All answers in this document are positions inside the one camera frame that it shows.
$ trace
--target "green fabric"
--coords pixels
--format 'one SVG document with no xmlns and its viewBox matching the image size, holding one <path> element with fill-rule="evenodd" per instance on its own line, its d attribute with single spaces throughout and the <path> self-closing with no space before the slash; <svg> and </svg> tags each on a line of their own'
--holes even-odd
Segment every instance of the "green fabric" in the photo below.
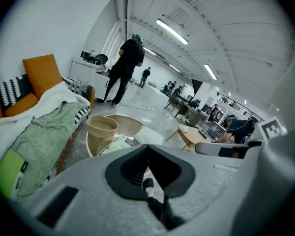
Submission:
<svg viewBox="0 0 295 236">
<path fill-rule="evenodd" d="M 29 165 L 21 181 L 16 202 L 24 202 L 46 180 L 70 139 L 77 112 L 85 103 L 65 103 L 52 113 L 33 119 L 12 145 Z"/>
</svg>

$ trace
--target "ceiling light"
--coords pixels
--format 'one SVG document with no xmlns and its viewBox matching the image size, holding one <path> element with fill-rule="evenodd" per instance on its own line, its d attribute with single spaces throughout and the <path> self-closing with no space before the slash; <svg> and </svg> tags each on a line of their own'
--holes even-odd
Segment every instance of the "ceiling light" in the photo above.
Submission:
<svg viewBox="0 0 295 236">
<path fill-rule="evenodd" d="M 214 73 L 212 72 L 211 68 L 209 67 L 208 64 L 204 64 L 205 68 L 207 69 L 208 73 L 211 75 L 212 79 L 217 80 L 215 77 Z"/>
<path fill-rule="evenodd" d="M 169 64 L 169 66 L 170 66 L 171 68 L 175 69 L 178 73 L 180 73 L 180 71 L 179 71 L 176 67 L 174 67 L 173 65 Z"/>
<path fill-rule="evenodd" d="M 145 47 L 143 47 L 143 49 L 144 49 L 144 50 L 146 50 L 147 52 L 149 52 L 149 53 L 153 54 L 153 55 L 156 55 L 156 53 L 154 53 L 154 52 L 150 51 L 148 48 L 145 48 Z"/>
<path fill-rule="evenodd" d="M 156 23 L 163 27 L 165 30 L 168 30 L 172 35 L 178 38 L 184 45 L 188 44 L 188 41 L 180 36 L 177 32 L 175 32 L 168 24 L 166 24 L 163 20 L 157 19 Z"/>
</svg>

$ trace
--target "black t-shirt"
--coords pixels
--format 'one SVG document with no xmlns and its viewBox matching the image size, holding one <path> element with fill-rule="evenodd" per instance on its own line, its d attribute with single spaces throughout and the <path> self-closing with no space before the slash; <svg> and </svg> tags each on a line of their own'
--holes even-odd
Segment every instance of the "black t-shirt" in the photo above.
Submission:
<svg viewBox="0 0 295 236">
<path fill-rule="evenodd" d="M 170 84 L 169 84 L 169 89 L 173 89 L 173 88 L 175 87 L 175 85 L 176 85 L 176 84 L 175 84 L 175 83 L 173 83 L 173 82 L 172 82 L 172 83 L 170 83 Z"/>
<path fill-rule="evenodd" d="M 227 133 L 232 133 L 235 136 L 235 143 L 239 144 L 245 136 L 251 135 L 253 130 L 253 122 L 234 120 L 228 128 Z"/>
<path fill-rule="evenodd" d="M 218 108 L 217 107 L 215 107 L 215 108 L 213 108 L 213 110 L 212 110 L 212 114 L 214 114 L 216 111 L 218 110 Z"/>
<path fill-rule="evenodd" d="M 139 62 L 143 63 L 145 52 L 142 43 L 134 39 L 128 39 L 120 49 L 123 49 L 123 54 L 114 65 L 114 68 L 120 69 L 125 74 L 132 75 L 136 65 Z"/>
<path fill-rule="evenodd" d="M 145 69 L 145 70 L 143 71 L 143 75 L 142 75 L 142 77 L 147 78 L 150 74 L 151 74 L 151 72 L 150 72 L 148 69 Z"/>
</svg>

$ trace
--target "black pants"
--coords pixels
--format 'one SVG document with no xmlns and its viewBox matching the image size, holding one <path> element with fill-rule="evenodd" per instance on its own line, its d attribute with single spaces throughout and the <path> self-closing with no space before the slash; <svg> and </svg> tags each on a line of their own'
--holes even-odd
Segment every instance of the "black pants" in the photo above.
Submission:
<svg viewBox="0 0 295 236">
<path fill-rule="evenodd" d="M 108 75 L 108 78 L 110 78 L 110 80 L 108 82 L 104 101 L 106 100 L 110 89 L 112 89 L 113 85 L 120 78 L 120 86 L 119 86 L 118 92 L 117 92 L 116 96 L 114 97 L 114 99 L 112 100 L 113 103 L 118 104 L 121 101 L 124 93 L 126 92 L 126 87 L 127 87 L 129 80 L 131 79 L 131 75 L 124 74 L 119 71 L 114 71 L 114 69 L 112 69 Z"/>
<path fill-rule="evenodd" d="M 147 199 L 148 207 L 154 213 L 154 215 L 161 221 L 162 219 L 162 212 L 163 212 L 163 204 L 159 202 L 155 198 L 148 198 Z M 178 216 L 174 216 L 170 207 L 166 207 L 166 217 L 165 217 L 165 226 L 168 230 L 171 230 L 181 224 L 184 223 L 184 220 Z"/>
<path fill-rule="evenodd" d="M 146 77 L 142 76 L 139 86 L 144 87 L 146 80 L 147 80 Z"/>
</svg>

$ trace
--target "beige bowl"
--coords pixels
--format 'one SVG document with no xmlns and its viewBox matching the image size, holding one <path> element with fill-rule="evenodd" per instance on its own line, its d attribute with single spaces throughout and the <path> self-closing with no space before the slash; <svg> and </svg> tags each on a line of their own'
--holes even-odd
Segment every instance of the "beige bowl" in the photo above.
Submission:
<svg viewBox="0 0 295 236">
<path fill-rule="evenodd" d="M 97 138 L 113 136 L 118 130 L 118 123 L 108 117 L 91 116 L 87 120 L 88 132 Z"/>
</svg>

